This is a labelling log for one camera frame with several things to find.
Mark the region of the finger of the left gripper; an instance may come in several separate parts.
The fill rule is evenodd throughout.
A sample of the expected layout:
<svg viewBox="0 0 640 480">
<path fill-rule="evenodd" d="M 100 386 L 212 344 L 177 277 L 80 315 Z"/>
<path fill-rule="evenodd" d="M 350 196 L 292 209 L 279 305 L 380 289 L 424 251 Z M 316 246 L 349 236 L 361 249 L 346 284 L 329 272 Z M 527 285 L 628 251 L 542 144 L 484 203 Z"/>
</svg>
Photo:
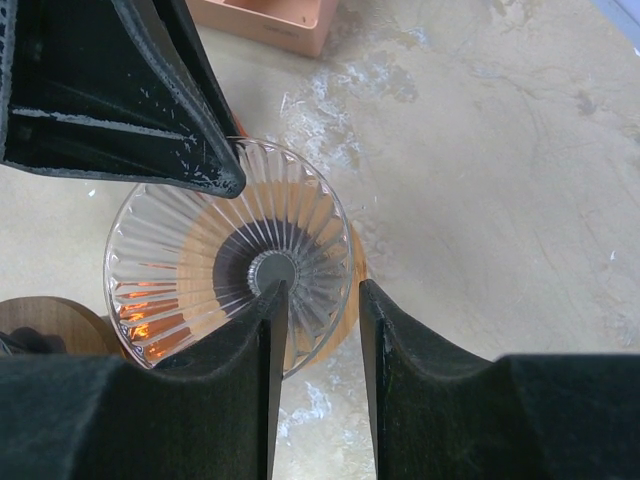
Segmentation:
<svg viewBox="0 0 640 480">
<path fill-rule="evenodd" d="M 240 128 L 214 75 L 187 2 L 154 0 L 154 6 L 222 133 L 226 137 L 238 137 Z"/>
<path fill-rule="evenodd" d="M 246 177 L 154 1 L 1 5 L 1 162 L 237 197 Z"/>
</svg>

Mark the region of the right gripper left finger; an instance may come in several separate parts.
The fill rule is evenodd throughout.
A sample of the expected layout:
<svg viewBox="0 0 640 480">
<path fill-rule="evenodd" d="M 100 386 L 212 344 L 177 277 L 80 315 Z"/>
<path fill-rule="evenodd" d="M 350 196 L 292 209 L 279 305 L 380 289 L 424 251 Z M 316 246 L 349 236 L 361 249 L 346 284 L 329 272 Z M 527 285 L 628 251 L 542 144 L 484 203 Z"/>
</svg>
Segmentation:
<svg viewBox="0 0 640 480">
<path fill-rule="evenodd" d="M 288 287 L 275 282 L 152 369 L 3 328 L 2 477 L 270 478 L 287 322 Z"/>
</svg>

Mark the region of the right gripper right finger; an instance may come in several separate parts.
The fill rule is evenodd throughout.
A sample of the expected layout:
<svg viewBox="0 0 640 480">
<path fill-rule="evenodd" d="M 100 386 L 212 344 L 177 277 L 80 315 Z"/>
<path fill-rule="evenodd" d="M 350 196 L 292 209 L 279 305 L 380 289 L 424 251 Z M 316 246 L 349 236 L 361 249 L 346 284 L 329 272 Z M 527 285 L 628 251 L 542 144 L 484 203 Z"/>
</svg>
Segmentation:
<svg viewBox="0 0 640 480">
<path fill-rule="evenodd" d="M 488 361 L 359 286 L 380 479 L 635 479 L 639 359 L 510 354 Z"/>
</svg>

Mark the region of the clear glass dish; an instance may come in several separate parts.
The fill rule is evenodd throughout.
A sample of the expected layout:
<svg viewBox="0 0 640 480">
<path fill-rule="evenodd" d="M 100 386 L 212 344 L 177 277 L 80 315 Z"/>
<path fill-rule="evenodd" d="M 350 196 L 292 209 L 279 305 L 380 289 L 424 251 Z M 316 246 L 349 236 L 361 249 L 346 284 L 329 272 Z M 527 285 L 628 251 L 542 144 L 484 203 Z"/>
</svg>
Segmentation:
<svg viewBox="0 0 640 480">
<path fill-rule="evenodd" d="M 288 287 L 284 373 L 326 359 L 357 318 L 363 274 L 346 212 L 308 161 L 257 139 L 235 143 L 246 186 L 223 199 L 141 184 L 104 257 L 109 317 L 124 351 L 152 368 Z"/>
</svg>

